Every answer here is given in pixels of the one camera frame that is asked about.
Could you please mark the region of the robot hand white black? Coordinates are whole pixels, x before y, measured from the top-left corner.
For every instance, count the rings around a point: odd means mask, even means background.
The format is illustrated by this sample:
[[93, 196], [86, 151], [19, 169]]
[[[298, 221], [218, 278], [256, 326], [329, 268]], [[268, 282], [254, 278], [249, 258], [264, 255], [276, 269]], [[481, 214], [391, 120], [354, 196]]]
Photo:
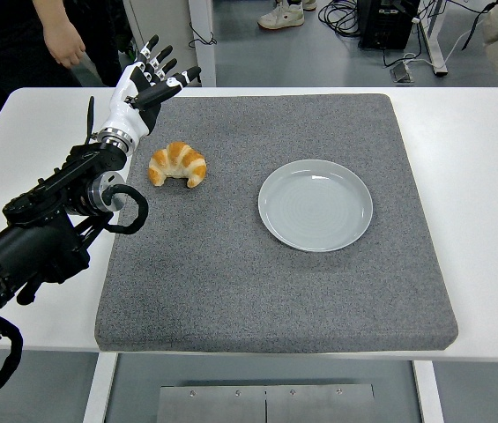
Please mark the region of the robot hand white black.
[[154, 35], [137, 53], [120, 77], [109, 103], [110, 115], [101, 125], [97, 139], [119, 138], [136, 144], [155, 126], [161, 104], [176, 96], [197, 79], [201, 68], [193, 66], [173, 73], [177, 60], [171, 46], [156, 50], [159, 36]]

